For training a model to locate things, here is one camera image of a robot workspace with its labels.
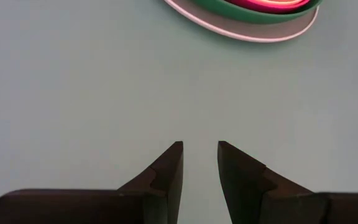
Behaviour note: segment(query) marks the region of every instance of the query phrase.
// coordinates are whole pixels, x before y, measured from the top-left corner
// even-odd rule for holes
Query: pink bowl
[[[272,13],[272,14],[283,14],[286,12],[290,12],[295,9],[298,9],[301,6],[304,6],[309,2],[309,0],[303,0],[296,4],[284,5],[284,4],[275,4],[275,3],[269,3],[266,1],[258,1],[258,0],[226,0],[226,1],[235,4],[237,6],[244,7],[246,9],[254,10],[257,12]]]
[[[293,4],[297,4],[299,2],[302,2],[303,0],[258,0],[259,2],[262,3],[267,3],[267,4],[278,4],[278,5],[293,5]]]

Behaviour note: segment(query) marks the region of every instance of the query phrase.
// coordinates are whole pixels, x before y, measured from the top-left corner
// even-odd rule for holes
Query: red bowl
[[[274,4],[267,3],[266,1],[258,0],[225,0],[229,3],[235,4],[237,6],[254,10],[257,12],[266,12],[272,14],[283,14],[287,12],[294,11],[309,2],[309,0],[303,0],[296,4]]]

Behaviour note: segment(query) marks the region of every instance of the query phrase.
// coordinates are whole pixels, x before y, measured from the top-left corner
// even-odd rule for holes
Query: green bowl
[[[310,0],[307,4],[290,14],[269,14],[246,9],[225,0],[192,0],[202,8],[226,18],[254,24],[275,24],[286,22],[305,15],[315,9],[323,0]]]

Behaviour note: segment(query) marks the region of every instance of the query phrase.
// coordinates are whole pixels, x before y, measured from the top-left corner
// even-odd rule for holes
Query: dark brown gripper jaw
[[[176,224],[183,143],[117,190],[25,189],[0,197],[0,224]]]
[[[225,141],[218,166],[233,224],[358,224],[358,194],[313,193]]]

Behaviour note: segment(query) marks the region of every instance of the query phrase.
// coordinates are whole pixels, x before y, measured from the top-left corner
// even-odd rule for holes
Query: light blue table surface
[[[185,141],[179,224],[231,223],[227,140],[316,191],[358,192],[358,1],[251,44],[162,0],[0,0],[0,195],[114,189]]]

